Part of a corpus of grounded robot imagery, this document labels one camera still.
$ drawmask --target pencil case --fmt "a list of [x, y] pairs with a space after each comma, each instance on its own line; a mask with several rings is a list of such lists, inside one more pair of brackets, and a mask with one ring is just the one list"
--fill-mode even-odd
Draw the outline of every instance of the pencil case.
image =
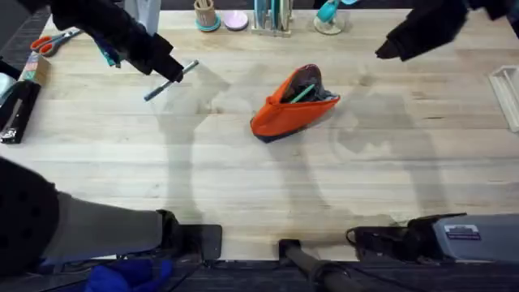
[[324, 89], [319, 68], [306, 65], [267, 97], [265, 105], [251, 120], [252, 133], [265, 143], [292, 135], [325, 114], [340, 99]]

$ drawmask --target pink dish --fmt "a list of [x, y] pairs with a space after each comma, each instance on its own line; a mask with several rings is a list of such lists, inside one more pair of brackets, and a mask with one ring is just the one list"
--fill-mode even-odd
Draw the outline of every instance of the pink dish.
[[224, 11], [223, 20], [229, 30], [240, 31], [249, 24], [249, 19], [243, 11]]

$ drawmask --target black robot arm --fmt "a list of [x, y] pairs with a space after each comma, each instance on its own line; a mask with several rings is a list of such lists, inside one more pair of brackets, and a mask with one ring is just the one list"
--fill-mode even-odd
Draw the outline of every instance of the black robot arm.
[[415, 0], [406, 20], [388, 34], [379, 58], [409, 60], [454, 41], [469, 9], [484, 8], [490, 19], [508, 14], [513, 0]]
[[173, 46], [162, 36], [150, 36], [146, 28], [110, 0], [16, 0], [30, 13], [50, 6], [60, 30], [83, 29], [103, 40], [132, 66], [149, 75], [156, 71], [169, 81], [182, 80], [183, 66], [169, 53]]

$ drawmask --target wooden table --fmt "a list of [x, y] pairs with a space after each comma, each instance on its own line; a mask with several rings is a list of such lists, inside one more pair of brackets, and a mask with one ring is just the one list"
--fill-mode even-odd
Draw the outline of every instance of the wooden table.
[[[164, 79], [108, 68], [83, 34], [50, 59], [24, 143], [0, 153], [84, 200], [221, 224], [224, 259], [274, 259], [277, 240], [295, 237], [321, 258], [354, 260], [341, 246], [353, 226], [517, 212], [519, 138], [487, 75], [517, 63], [519, 40], [505, 19], [473, 13], [451, 45], [377, 59], [407, 12], [351, 11], [349, 32], [323, 36], [314, 11], [295, 11], [287, 39], [202, 33], [192, 11], [162, 12], [174, 56], [201, 65], [149, 103]], [[51, 22], [44, 33], [56, 33]], [[342, 101], [313, 127], [260, 142], [254, 112], [308, 63]]]

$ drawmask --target black stapler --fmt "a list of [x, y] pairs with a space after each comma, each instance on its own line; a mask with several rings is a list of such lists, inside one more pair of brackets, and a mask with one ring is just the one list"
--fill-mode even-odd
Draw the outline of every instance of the black stapler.
[[21, 143], [40, 89], [32, 81], [19, 81], [0, 97], [0, 143]]

